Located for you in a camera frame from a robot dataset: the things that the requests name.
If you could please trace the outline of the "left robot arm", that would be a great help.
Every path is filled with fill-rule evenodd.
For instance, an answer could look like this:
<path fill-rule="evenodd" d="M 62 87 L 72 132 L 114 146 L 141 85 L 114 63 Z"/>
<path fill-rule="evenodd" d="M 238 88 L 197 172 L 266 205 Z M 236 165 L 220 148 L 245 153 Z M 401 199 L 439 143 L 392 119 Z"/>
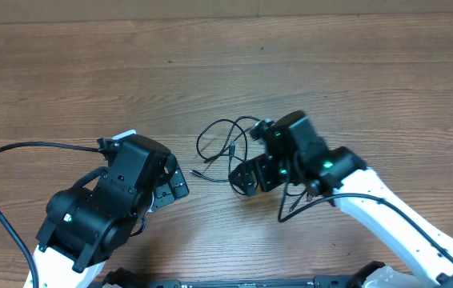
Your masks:
<path fill-rule="evenodd" d="M 188 195 L 176 157 L 133 130 L 100 138 L 108 162 L 56 193 L 36 235 L 27 287 L 88 287 L 106 261 L 144 228 L 146 214 Z"/>

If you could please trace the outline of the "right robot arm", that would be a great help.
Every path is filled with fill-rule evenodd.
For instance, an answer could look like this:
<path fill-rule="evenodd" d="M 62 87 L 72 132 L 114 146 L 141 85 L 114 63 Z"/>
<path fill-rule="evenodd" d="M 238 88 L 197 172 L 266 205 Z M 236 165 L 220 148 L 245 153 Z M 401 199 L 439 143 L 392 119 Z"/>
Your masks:
<path fill-rule="evenodd" d="M 279 222 L 327 202 L 365 226 L 421 286 L 453 287 L 453 238 L 394 194 L 354 152 L 345 146 L 329 149 L 303 111 L 276 122 L 257 119 L 241 135 L 261 142 L 265 151 L 230 170 L 228 180 L 238 194 L 251 197 L 256 190 L 302 185 L 298 196 L 310 202 L 279 213 Z"/>

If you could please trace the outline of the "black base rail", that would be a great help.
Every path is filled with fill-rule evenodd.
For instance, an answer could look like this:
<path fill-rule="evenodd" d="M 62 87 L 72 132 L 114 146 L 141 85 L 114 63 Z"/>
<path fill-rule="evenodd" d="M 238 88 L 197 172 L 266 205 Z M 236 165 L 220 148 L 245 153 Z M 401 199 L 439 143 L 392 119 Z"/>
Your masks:
<path fill-rule="evenodd" d="M 177 279 L 143 279 L 119 268 L 102 281 L 92 282 L 90 288 L 413 288 L 420 284 L 416 277 L 400 273 L 382 262 L 372 262 L 353 275 L 316 275 L 299 279 L 241 279 L 232 281 L 189 282 Z"/>

